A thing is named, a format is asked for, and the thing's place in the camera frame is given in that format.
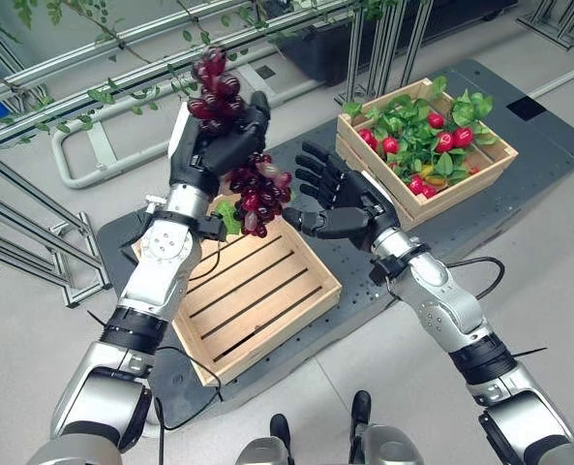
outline grape bunch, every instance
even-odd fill
[[[227,54],[209,48],[192,67],[192,76],[201,84],[200,97],[188,100],[188,111],[200,120],[198,129],[208,137],[228,134],[246,109],[239,96],[237,77],[225,73]]]
[[[253,153],[248,163],[228,174],[229,189],[241,194],[235,202],[234,218],[241,222],[243,234],[267,236],[265,225],[283,212],[290,202],[290,172],[280,172],[266,153]]]
[[[238,95],[239,80],[225,73],[227,55],[220,48],[209,48],[194,64],[192,75],[200,82],[200,97],[188,101],[190,114],[200,120],[199,131],[212,138],[228,134],[243,114],[246,103]],[[255,152],[240,168],[225,176],[229,189],[240,194],[233,218],[241,222],[241,232],[267,236],[265,225],[283,212],[290,202],[291,173],[280,172],[267,153]]]

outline gray table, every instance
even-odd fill
[[[495,107],[486,123],[519,151],[517,159],[493,186],[412,231],[428,242],[438,257],[453,261],[506,231],[558,181],[574,171],[574,129],[473,60],[448,67],[437,73],[440,74],[447,75],[451,95],[460,95],[466,88],[493,95]],[[314,140],[331,148],[335,137],[334,120],[274,147],[271,153],[283,170],[295,171],[294,159],[302,140]],[[305,196],[298,196],[293,206],[318,209]],[[132,212],[103,226],[97,234],[106,269],[118,293],[134,269],[121,254],[119,244],[136,231],[138,224],[138,217]],[[210,413],[232,409],[267,389],[306,358],[372,319],[390,302],[387,290],[377,288],[368,279],[369,256],[355,251],[347,241],[306,240],[343,283],[339,304],[223,386]],[[166,333],[165,344],[181,347],[172,329]],[[186,419],[215,392],[201,386],[192,365],[171,351],[158,353],[149,384],[164,403],[169,425]]]

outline empty wooden crate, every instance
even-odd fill
[[[347,162],[351,161],[352,165],[365,167],[366,171],[387,188],[395,203],[400,206],[402,210],[400,214],[407,215],[408,221],[406,220],[405,226],[409,229],[493,184],[515,159],[517,151],[488,128],[491,134],[498,138],[494,144],[483,146],[471,144],[468,147],[466,164],[478,168],[477,174],[443,189],[430,199],[422,194],[416,196],[357,134],[360,129],[373,126],[373,121],[364,116],[370,109],[373,107],[383,109],[400,95],[409,95],[412,100],[418,98],[429,100],[432,109],[441,113],[447,113],[452,102],[452,97],[446,93],[432,100],[433,83],[426,78],[419,80],[365,104],[362,114],[353,119],[348,114],[339,115],[336,151]]]
[[[186,352],[223,383],[266,357],[294,333],[338,303],[341,284],[282,218],[265,238],[229,236],[202,243],[202,262],[173,327]],[[204,386],[216,380],[197,366]]]

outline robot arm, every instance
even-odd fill
[[[220,176],[264,148],[268,123],[267,100],[257,92],[230,134],[204,139],[184,103],[168,148],[168,197],[161,208],[149,205],[138,265],[54,410],[52,441],[30,464],[119,464],[137,442],[151,406],[146,379],[200,261],[200,241],[226,238],[221,218],[205,216],[208,205]]]
[[[286,208],[296,229],[320,238],[347,237],[370,251],[378,285],[415,311],[422,327],[445,350],[466,380],[469,394],[485,407],[479,422],[504,464],[574,464],[574,436],[544,390],[491,329],[478,300],[459,286],[430,248],[400,229],[387,193],[365,172],[350,170],[335,155],[310,143],[298,157],[302,193],[325,210]]]

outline crate with strawberries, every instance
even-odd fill
[[[422,79],[364,105],[347,103],[339,117],[339,154],[357,157],[413,223],[491,185],[517,155],[482,122],[491,96],[466,90],[452,98],[445,86],[445,77]]]

